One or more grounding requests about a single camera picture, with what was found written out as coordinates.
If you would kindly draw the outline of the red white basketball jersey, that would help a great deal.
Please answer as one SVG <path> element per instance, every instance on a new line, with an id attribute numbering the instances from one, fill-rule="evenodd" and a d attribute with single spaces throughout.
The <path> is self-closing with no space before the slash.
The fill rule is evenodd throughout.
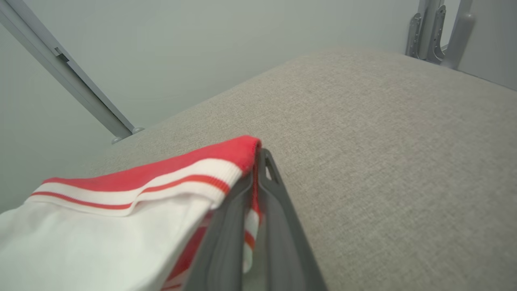
<path id="1" fill-rule="evenodd" d="M 214 211 L 260 149 L 244 135 L 118 173 L 44 181 L 0 214 L 0 291 L 180 291 Z"/>

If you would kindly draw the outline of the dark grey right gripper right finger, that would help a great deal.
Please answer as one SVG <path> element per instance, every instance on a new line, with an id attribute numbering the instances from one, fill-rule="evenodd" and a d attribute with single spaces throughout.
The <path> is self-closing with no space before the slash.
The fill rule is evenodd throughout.
<path id="1" fill-rule="evenodd" d="M 244 209 L 256 202 L 266 219 L 266 290 L 328 291 L 272 153 L 261 149 L 255 166 Z"/>

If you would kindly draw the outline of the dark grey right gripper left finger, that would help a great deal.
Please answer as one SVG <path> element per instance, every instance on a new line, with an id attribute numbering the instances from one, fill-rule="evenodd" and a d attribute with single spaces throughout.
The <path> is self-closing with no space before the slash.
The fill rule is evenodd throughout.
<path id="1" fill-rule="evenodd" d="M 244 218 L 256 171 L 242 177 L 214 211 L 183 291 L 242 291 Z"/>

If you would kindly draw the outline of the grey metal bracket stand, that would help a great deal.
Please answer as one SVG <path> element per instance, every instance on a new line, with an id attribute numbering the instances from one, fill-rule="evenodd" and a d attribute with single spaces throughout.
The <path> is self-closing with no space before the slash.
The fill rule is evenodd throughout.
<path id="1" fill-rule="evenodd" d="M 445 0 L 419 0 L 410 18 L 405 55 L 457 70 L 476 23 L 473 0 L 460 0 L 447 45 L 441 44 L 447 15 Z"/>

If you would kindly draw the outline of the grey metal partition post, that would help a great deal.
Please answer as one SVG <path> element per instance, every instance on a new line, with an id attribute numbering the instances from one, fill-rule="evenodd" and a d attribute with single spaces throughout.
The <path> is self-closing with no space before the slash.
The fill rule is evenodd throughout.
<path id="1" fill-rule="evenodd" d="M 114 136 L 112 144 L 144 130 L 122 114 L 24 0 L 0 0 L 0 23 Z"/>

